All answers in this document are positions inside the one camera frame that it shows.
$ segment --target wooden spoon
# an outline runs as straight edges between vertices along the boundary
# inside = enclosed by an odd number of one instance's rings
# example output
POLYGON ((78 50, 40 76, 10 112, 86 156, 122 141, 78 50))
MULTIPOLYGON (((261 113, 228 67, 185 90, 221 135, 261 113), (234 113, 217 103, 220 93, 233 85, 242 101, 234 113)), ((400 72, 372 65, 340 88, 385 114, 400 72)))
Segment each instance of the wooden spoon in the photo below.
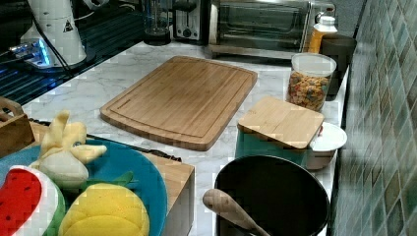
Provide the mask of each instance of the wooden spoon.
POLYGON ((261 236, 269 234, 252 219, 228 194, 218 189, 209 189, 203 196, 205 206, 221 217, 244 228, 246 230, 256 230, 261 236))

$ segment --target glass jar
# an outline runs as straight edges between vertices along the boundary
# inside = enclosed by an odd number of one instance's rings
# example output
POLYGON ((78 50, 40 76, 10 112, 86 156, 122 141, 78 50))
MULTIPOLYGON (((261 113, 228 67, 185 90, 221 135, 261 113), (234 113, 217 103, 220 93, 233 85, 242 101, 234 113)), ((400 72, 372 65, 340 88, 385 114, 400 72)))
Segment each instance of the glass jar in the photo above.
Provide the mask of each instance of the glass jar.
POLYGON ((160 46, 171 42, 168 3, 168 0, 144 1, 144 43, 160 46))
POLYGON ((317 53, 298 53, 291 58, 291 64, 286 101, 321 111, 336 62, 317 53))

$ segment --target wooden cutting board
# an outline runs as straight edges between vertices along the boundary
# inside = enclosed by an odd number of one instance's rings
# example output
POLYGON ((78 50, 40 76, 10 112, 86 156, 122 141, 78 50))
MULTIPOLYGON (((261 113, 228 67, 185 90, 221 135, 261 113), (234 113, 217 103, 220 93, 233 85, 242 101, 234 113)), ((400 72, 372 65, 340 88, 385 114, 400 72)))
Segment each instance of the wooden cutting board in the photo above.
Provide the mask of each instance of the wooden cutting board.
POLYGON ((238 121, 238 128, 281 147, 305 149, 325 120, 319 112, 266 96, 238 121))
POLYGON ((102 106, 101 118, 150 140, 207 150, 257 77, 239 67, 176 56, 102 106))

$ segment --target white bottle cap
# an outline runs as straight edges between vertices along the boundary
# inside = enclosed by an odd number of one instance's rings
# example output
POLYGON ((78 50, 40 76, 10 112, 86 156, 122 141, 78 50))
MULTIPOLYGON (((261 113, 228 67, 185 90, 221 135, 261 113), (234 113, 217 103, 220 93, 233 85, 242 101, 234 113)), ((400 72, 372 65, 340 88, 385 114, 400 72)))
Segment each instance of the white bottle cap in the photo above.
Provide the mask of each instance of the white bottle cap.
POLYGON ((323 24, 325 26, 334 26, 335 18, 328 17, 328 16, 322 16, 320 17, 320 24, 323 24))

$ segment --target white marble countertop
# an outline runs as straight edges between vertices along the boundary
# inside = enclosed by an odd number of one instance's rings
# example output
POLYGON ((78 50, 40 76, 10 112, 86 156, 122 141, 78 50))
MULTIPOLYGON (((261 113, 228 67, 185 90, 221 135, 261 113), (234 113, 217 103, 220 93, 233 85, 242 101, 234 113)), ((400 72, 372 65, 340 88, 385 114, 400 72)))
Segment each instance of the white marble countertop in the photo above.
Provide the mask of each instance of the white marble countertop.
MULTIPOLYGON (((257 72, 258 81, 219 139, 207 151, 188 150, 150 141, 113 127, 99 118, 99 108, 102 105, 176 55, 209 59, 205 47, 181 44, 176 41, 165 46, 153 47, 141 42, 34 99, 23 108, 29 117, 47 121, 50 121, 61 109, 68 109, 71 112, 70 122, 84 122, 87 124, 89 134, 141 148, 160 149, 168 154, 182 157, 184 163, 194 165, 196 167, 196 207, 195 220, 189 235, 211 236, 214 235, 214 214, 203 205, 202 195, 213 187, 220 169, 234 159, 237 119, 266 95, 284 99, 291 69, 289 63, 274 65, 268 60, 219 57, 219 62, 257 72)), ((340 101, 343 98, 344 87, 335 101, 325 103, 322 113, 326 117, 326 122, 340 125, 343 106, 343 102, 340 101)), ((335 158, 330 166, 313 173, 323 184, 329 197, 334 161, 335 158)))

